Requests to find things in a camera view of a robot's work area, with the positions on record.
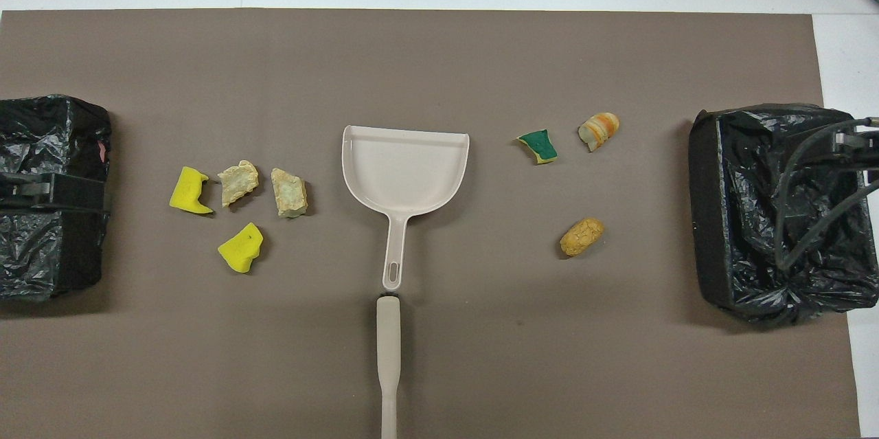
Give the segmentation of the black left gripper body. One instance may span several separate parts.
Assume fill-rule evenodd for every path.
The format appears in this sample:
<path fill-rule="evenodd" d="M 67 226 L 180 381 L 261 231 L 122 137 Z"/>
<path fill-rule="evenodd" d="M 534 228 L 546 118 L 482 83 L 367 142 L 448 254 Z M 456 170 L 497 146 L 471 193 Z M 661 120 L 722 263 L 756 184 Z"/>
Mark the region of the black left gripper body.
<path fill-rule="evenodd" d="M 1 210 L 52 210 L 53 173 L 1 173 Z"/>

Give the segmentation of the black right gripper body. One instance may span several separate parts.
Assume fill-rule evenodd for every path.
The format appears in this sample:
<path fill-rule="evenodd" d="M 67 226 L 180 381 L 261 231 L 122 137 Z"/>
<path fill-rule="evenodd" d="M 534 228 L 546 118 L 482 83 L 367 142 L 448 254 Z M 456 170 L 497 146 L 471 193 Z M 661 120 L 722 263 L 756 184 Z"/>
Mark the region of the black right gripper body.
<path fill-rule="evenodd" d="M 835 133 L 833 155 L 840 166 L 878 169 L 878 131 Z"/>

